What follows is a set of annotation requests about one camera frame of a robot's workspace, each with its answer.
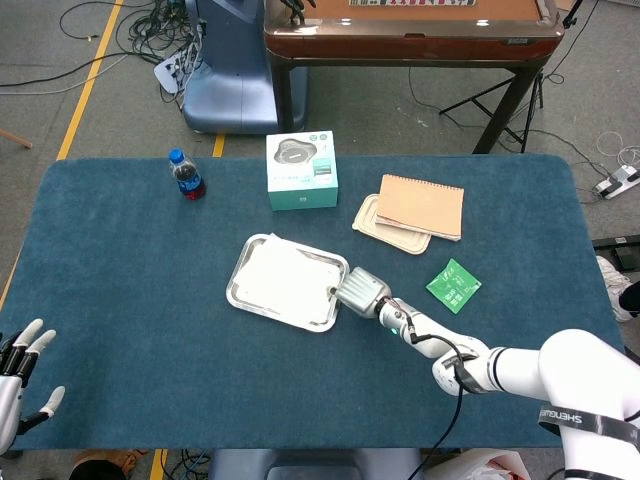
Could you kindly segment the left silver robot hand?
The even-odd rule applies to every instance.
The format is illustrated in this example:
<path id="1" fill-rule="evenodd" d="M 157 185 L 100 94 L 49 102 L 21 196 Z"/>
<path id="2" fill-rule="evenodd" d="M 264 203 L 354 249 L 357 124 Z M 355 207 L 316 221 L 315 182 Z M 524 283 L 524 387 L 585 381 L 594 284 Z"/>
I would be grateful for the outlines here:
<path id="1" fill-rule="evenodd" d="M 53 417 L 66 393 L 64 386 L 57 386 L 42 407 L 22 417 L 24 392 L 36 363 L 57 334 L 49 329 L 38 336 L 43 325 L 44 321 L 36 318 L 1 342 L 1 454 L 11 448 L 17 436 Z"/>

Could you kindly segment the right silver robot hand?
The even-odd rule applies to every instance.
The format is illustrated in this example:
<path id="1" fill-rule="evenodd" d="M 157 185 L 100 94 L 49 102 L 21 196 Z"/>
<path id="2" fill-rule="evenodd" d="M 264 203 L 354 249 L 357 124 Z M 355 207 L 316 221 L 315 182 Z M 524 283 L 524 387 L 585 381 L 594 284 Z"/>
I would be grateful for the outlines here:
<path id="1" fill-rule="evenodd" d="M 389 285 L 369 271 L 355 267 L 329 293 L 358 316 L 375 319 L 381 304 L 391 296 Z"/>

